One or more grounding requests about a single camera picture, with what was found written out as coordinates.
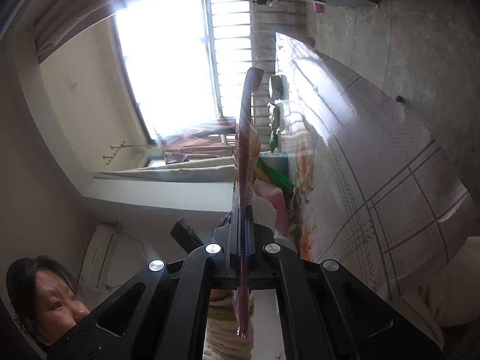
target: wall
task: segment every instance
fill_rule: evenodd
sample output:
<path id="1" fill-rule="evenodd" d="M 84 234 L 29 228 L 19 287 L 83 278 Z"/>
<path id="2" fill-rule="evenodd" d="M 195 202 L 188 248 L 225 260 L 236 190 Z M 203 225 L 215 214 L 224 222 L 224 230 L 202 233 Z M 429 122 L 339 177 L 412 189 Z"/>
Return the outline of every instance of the wall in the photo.
<path id="1" fill-rule="evenodd" d="M 186 257 L 170 236 L 175 222 L 183 216 L 200 238 L 209 239 L 231 210 L 232 187 L 228 183 L 95 179 L 86 197 L 88 207 L 99 218 L 110 223 L 120 221 L 125 232 L 171 263 Z"/>
<path id="2" fill-rule="evenodd" d="M 107 299 L 150 261 L 159 258 L 157 251 L 148 242 L 140 240 L 136 233 L 133 234 L 127 233 L 123 227 L 118 233 L 101 291 L 83 286 L 83 304 L 89 310 Z"/>
<path id="3" fill-rule="evenodd" d="M 78 275 L 95 218 L 65 176 L 58 176 L 59 166 L 52 166 L 45 144 L 31 134 L 20 107 L 21 92 L 14 90 L 18 81 L 12 79 L 6 38 L 0 43 L 0 297 L 8 308 L 8 266 L 21 257 L 46 254 Z"/>
<path id="4" fill-rule="evenodd" d="M 110 166 L 102 158 L 112 154 L 110 146 L 131 140 L 105 77 L 95 27 L 69 40 L 40 69 L 54 112 L 85 168 L 125 170 L 134 148 L 120 150 Z"/>
<path id="5" fill-rule="evenodd" d="M 114 35 L 115 26 L 114 17 L 100 21 L 100 23 L 94 26 L 98 51 L 113 102 L 115 103 L 130 141 L 132 144 L 142 145 L 146 144 L 145 134 L 138 120 L 123 75 L 123 61 L 119 58 L 117 41 Z"/>

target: window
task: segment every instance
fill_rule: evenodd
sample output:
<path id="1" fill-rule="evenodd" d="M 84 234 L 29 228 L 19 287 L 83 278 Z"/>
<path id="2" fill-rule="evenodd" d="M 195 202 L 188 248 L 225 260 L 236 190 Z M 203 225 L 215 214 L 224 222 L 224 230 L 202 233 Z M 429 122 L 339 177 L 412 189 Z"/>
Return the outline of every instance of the window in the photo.
<path id="1" fill-rule="evenodd" d="M 248 0 L 147 0 L 116 15 L 126 78 L 150 140 L 239 116 L 251 67 L 249 10 Z"/>
<path id="2" fill-rule="evenodd" d="M 147 158 L 145 168 L 153 168 L 153 167 L 164 167 L 166 162 L 163 158 L 158 156 L 150 156 Z"/>

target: floral pattern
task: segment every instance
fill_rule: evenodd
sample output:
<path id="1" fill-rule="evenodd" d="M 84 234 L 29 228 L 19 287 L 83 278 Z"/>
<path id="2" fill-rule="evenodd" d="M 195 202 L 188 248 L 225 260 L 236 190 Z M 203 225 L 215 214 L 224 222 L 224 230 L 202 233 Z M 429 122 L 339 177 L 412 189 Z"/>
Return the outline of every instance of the floral pattern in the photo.
<path id="1" fill-rule="evenodd" d="M 311 192 L 315 187 L 315 163 L 312 155 L 307 150 L 304 142 L 297 145 L 297 166 L 295 174 L 295 187 L 298 194 L 307 202 L 310 201 Z"/>
<path id="2" fill-rule="evenodd" d="M 301 226 L 302 235 L 300 237 L 300 258 L 308 261 L 313 260 L 311 255 L 311 248 L 314 246 L 314 233 L 307 223 L 305 226 Z"/>

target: plaid pattern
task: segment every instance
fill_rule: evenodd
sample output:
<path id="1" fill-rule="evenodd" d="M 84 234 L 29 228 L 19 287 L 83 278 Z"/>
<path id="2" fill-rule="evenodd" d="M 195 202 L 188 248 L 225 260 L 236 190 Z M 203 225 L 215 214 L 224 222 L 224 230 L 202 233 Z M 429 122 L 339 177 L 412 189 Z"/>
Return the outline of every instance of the plaid pattern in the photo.
<path id="1" fill-rule="evenodd" d="M 277 66 L 290 92 L 282 150 L 308 156 L 315 169 L 311 195 L 299 196 L 305 255 L 338 260 L 384 299 L 424 283 L 477 219 L 438 143 L 369 81 L 281 34 Z M 290 161 L 292 180 L 297 163 Z"/>

